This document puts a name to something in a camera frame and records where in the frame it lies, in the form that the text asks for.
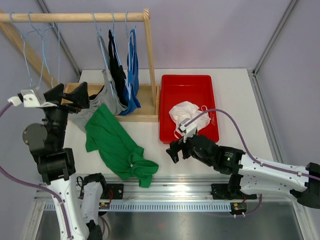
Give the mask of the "grey tank top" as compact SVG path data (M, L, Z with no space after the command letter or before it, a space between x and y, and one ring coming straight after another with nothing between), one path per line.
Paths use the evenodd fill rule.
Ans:
M115 81L113 80L110 71L109 52L107 50L104 40L102 41L102 44L106 51L107 62L109 63L109 70L107 70L106 75L112 81L112 85L115 90L115 97L112 96L111 88L107 81L107 77L104 75L103 69L101 73L103 74L104 85L97 94L91 95L89 97L89 108L82 109L78 113L68 115L68 119L71 122L73 122L84 133L86 132L85 126L87 122L102 104L105 104L113 115L119 115L122 111L124 111L127 108L127 106L120 103L115 87Z

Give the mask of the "white camisole tank top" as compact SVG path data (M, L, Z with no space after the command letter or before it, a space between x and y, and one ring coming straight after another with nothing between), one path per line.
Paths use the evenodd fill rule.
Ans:
M175 123L175 130L173 131L175 138L179 139L184 135L184 133L179 130L179 126L184 120L192 120L207 109L208 107L206 105L199 107L198 105L189 101L183 101L177 105L174 105L168 113L172 121ZM203 114L195 120L197 130L200 131L201 129L206 128L210 122L210 115L208 113Z

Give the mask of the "green tank top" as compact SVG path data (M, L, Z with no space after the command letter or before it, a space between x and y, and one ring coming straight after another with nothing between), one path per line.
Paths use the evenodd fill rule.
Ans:
M97 108L85 125L86 151L97 151L104 164L121 180L137 178L141 188L149 188L159 165L144 158L137 145L105 104Z

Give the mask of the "light blue hanger of white top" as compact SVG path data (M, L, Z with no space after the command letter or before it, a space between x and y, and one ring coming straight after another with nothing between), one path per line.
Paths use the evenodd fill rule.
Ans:
M15 22L13 21L14 12L12 11L9 14L10 23L13 25L15 30L17 30L18 34L20 35L20 38L22 40L22 54L25 61L25 66L27 70L28 77L30 78L29 86L35 87L36 84L34 82L34 78L31 74L30 67L33 67L35 71L39 71L39 83L38 87L41 86L42 81L46 81L48 85L53 88L55 86L55 78L50 73L50 69L48 66L47 58L46 58L46 32L51 30L55 24L45 24L46 28L43 28L43 24L40 24L39 28L36 28L31 20L30 20L30 12L28 12L28 22L30 26L32 27L31 31L28 31L26 34L23 34L20 29L16 26ZM32 35L33 33L37 34L40 37L41 40L41 52L42 52L42 59L38 56L36 51L31 47L31 45L27 42L27 38L29 35Z

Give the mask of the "light blue hanger of green top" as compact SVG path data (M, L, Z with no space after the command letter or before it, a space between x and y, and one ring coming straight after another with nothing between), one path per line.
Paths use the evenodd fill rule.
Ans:
M40 78L39 78L39 86L42 81L45 79L45 70L49 77L49 86L53 88L55 86L56 78L54 75L52 59L54 54L51 53L54 41L50 40L52 35L52 31L55 29L56 24L54 22L41 22L34 23L31 20L32 12L27 13L27 19L30 27L32 28L31 32L35 33L37 37L40 39L40 50L41 50L41 64L40 64Z

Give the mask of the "light blue hanger of grey top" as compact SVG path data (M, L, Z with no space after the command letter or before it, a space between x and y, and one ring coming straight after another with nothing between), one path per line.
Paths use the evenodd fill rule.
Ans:
M95 24L96 33L97 33L97 40L98 40L98 43L99 43L99 46L100 46L100 50L101 50L101 53L102 53L102 57L103 57L103 62L104 62L103 74L106 76L106 80L107 80L107 82L108 82L108 84L110 86L112 96L115 97L116 93L115 93L115 90L114 90L113 83L107 76L107 71L109 70L109 63L107 61L107 54L106 54L106 51L105 51L105 48L104 48L104 45L103 45L103 40L104 39L103 39L103 36L102 36L102 31L101 31L100 28L98 28L98 24L97 24L97 21L96 21L95 13L93 11L91 12L91 15L92 15L92 18L93 18L93 22Z

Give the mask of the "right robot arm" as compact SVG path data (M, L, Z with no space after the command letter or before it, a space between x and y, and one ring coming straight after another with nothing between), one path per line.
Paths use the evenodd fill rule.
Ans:
M286 165L259 159L241 149L217 145L204 135L194 135L169 144L166 153L174 163L190 157L215 171L228 175L228 183L214 183L211 194L215 200L254 200L259 195L296 199L309 208L320 207L320 166Z

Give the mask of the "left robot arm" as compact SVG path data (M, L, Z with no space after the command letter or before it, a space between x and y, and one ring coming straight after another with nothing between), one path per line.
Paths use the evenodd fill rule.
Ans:
M101 173L83 180L83 199L79 201L73 150L64 147L68 115L90 106L88 84L81 83L65 93L62 83L42 93L37 87L22 90L18 95L26 108L44 112L42 123L33 123L23 131L45 189L51 194L58 217L62 240L101 240L98 224L100 199L108 194L108 186Z

